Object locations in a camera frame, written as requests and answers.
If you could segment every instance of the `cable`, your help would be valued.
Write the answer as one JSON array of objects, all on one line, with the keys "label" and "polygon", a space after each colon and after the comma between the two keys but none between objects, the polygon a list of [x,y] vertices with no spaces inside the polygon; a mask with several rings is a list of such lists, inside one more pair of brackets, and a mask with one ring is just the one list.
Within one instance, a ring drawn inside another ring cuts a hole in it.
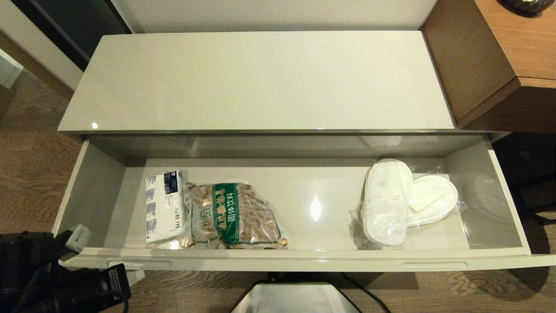
[{"label": "cable", "polygon": [[359,284],[358,282],[354,281],[353,279],[349,278],[345,273],[341,273],[342,276],[344,276],[347,280],[349,280],[352,284],[354,284],[355,286],[359,287],[359,289],[363,290],[366,294],[368,294],[371,298],[373,298],[382,308],[386,313],[392,313],[390,311],[390,309],[388,309],[388,307],[384,304],[384,302],[382,302],[382,300],[375,296],[372,292],[370,292],[369,290],[367,290],[365,287],[363,287],[363,285]]},{"label": "cable", "polygon": [[105,291],[105,292],[99,292],[98,294],[82,296],[82,297],[75,297],[71,300],[72,301],[72,306],[76,305],[77,303],[79,303],[81,301],[85,301],[85,300],[89,300],[89,299],[93,299],[93,298],[98,298],[98,297],[104,297],[104,296],[107,296],[107,295],[115,295],[115,296],[118,296],[118,297],[122,298],[123,299],[123,313],[127,313],[127,310],[129,310],[129,308],[130,308],[130,304],[129,304],[127,298],[125,297],[125,295],[120,290],[109,290],[109,291]]},{"label": "cable", "polygon": [[27,304],[27,300],[29,299],[31,292],[35,290],[35,285],[38,284],[38,282],[41,280],[41,277],[43,276],[47,266],[48,264],[45,264],[35,270],[33,276],[31,277],[31,280],[29,281],[29,283],[27,283],[27,286],[23,290],[23,294],[19,298],[19,301],[17,301],[16,306],[13,308],[12,313],[21,312],[21,309],[25,306],[25,304]]}]

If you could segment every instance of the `white drawer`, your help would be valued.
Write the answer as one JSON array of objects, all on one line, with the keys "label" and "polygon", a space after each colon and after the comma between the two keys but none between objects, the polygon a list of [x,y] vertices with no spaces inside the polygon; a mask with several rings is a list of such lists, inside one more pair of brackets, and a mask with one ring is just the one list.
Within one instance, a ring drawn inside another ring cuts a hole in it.
[{"label": "white drawer", "polygon": [[[369,158],[443,173],[465,207],[401,250],[360,250],[350,235]],[[248,181],[275,207],[287,250],[147,248],[145,177],[186,168],[194,183]],[[318,214],[311,203],[318,199]],[[482,135],[102,136],[83,143],[53,232],[83,223],[93,238],[64,265],[148,270],[454,271],[556,265],[531,255],[508,186]]]}]

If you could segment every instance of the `plastic bag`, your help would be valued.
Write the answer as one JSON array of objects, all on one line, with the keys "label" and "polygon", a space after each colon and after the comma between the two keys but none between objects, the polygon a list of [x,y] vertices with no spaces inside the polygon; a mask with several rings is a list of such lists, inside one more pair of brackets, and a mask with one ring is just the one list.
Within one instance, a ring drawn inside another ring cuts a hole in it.
[{"label": "plastic bag", "polygon": [[147,244],[175,239],[183,232],[185,222],[181,172],[147,177],[145,183]]},{"label": "plastic bag", "polygon": [[242,183],[195,185],[186,183],[189,237],[180,240],[184,247],[284,248],[281,233],[268,204],[252,186]]},{"label": "plastic bag", "polygon": [[367,238],[381,246],[399,246],[405,239],[413,176],[405,163],[383,159],[365,179],[361,218]]},{"label": "plastic bag", "polygon": [[361,206],[350,212],[351,235],[359,249],[398,249],[406,236],[432,227],[462,205],[441,161],[383,159],[367,174]]}]

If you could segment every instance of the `drawer handle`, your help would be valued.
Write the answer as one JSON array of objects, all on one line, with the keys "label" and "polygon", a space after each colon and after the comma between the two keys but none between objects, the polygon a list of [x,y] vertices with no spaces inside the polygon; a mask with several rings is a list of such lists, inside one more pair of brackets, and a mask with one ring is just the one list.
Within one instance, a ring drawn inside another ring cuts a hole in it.
[{"label": "drawer handle", "polygon": [[123,264],[126,270],[154,270],[172,267],[172,262],[170,261],[108,260],[106,262],[107,267],[118,264]]},{"label": "drawer handle", "polygon": [[404,268],[411,270],[465,270],[467,262],[408,262]]}]

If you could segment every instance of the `cabinet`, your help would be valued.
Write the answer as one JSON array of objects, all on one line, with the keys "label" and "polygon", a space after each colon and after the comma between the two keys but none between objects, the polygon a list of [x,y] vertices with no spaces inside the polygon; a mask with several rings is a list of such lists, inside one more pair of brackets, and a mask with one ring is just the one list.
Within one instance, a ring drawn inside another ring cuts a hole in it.
[{"label": "cabinet", "polygon": [[459,128],[556,131],[556,6],[526,18],[491,0],[439,0],[423,25]]},{"label": "cabinet", "polygon": [[[85,141],[53,232],[76,223],[93,231],[67,266],[381,272],[556,264],[554,255],[531,254],[485,134],[454,129],[420,32],[107,36],[59,130]],[[386,157],[413,165],[416,176],[441,168],[465,209],[399,250],[362,247],[350,210],[372,160]],[[176,168],[195,183],[251,183],[275,207],[288,249],[147,247],[145,178]]]}]

